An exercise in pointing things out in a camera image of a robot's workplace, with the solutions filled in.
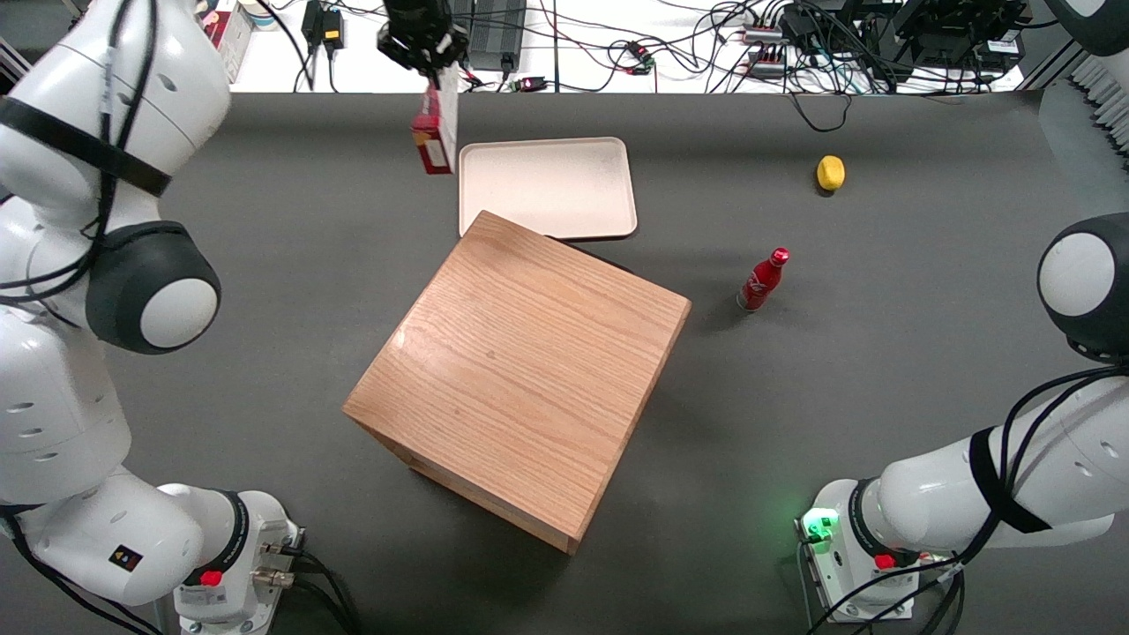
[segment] wooden box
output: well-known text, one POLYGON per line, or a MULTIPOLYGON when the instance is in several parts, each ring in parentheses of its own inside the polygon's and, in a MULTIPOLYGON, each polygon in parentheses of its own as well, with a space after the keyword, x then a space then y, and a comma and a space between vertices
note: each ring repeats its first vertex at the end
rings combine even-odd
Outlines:
POLYGON ((483 212, 343 410, 412 469, 574 554, 689 312, 483 212))

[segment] black strap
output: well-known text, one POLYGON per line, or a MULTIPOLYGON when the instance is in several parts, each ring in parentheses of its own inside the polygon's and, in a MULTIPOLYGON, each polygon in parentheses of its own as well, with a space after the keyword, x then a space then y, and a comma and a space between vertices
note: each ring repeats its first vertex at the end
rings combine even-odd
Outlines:
POLYGON ((1029 512, 1023 505, 1015 502, 1005 489, 1004 482, 999 479, 996 461, 991 458, 991 447, 988 440, 991 430, 984 428, 972 435, 969 442, 969 467, 972 468, 972 478, 980 488, 980 495, 984 497, 988 507, 999 516, 999 520, 1014 527, 1023 533, 1035 533, 1047 531, 1051 525, 1041 517, 1029 512))
POLYGON ((38 510, 43 505, 0 505, 0 511, 6 512, 12 516, 18 516, 24 512, 30 512, 32 510, 38 510))
POLYGON ((847 517, 850 520, 850 528, 855 531, 855 538, 867 555, 893 556, 895 566, 908 567, 917 563, 921 554, 886 547, 870 533, 870 528, 866 527, 866 521, 863 519, 863 493, 872 482, 874 482, 873 478, 859 479, 858 485, 850 493, 850 498, 847 499, 847 517))
POLYGON ((85 130, 11 97, 0 97, 0 125, 86 162, 155 197, 173 177, 85 130))
POLYGON ((208 564, 196 568, 189 574, 189 577, 184 580, 185 586, 200 586, 200 576, 209 571, 218 571, 220 573, 227 573, 227 569, 231 568, 235 560, 243 553, 243 547, 247 543, 247 531, 250 528, 251 517, 247 513, 247 505, 239 498, 239 495, 234 492, 226 492, 224 489, 213 489, 212 492, 218 492, 227 497, 231 502, 231 508, 235 512, 235 523, 231 528, 231 538, 227 541, 227 546, 219 553, 218 556, 211 559, 208 564))

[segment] red button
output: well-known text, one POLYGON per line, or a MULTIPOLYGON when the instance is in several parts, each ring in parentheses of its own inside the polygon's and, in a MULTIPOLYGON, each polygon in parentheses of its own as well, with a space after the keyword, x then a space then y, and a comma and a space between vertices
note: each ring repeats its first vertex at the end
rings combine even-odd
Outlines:
POLYGON ((874 566, 878 567, 878 571, 894 568, 898 563, 894 562, 894 557, 890 554, 878 554, 874 557, 874 566))
POLYGON ((200 574, 201 586, 219 586, 224 582, 224 573, 218 571, 205 571, 200 574))

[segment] green light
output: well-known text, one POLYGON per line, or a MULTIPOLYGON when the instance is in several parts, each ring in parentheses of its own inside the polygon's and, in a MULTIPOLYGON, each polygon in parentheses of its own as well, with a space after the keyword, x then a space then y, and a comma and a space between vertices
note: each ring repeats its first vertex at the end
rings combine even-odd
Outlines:
POLYGON ((823 542, 831 539, 837 524, 839 524, 839 512, 815 507, 804 514, 802 524, 807 528, 807 537, 812 542, 823 542))

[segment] bottle cap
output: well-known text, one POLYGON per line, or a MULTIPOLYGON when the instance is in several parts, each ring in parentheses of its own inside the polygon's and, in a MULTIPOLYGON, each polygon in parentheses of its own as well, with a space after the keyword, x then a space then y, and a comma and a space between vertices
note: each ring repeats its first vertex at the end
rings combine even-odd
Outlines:
POLYGON ((788 258, 790 258, 788 250, 784 247, 777 247, 776 251, 772 252, 772 255, 769 258, 769 262, 776 264, 777 267, 782 267, 785 262, 788 262, 788 258))

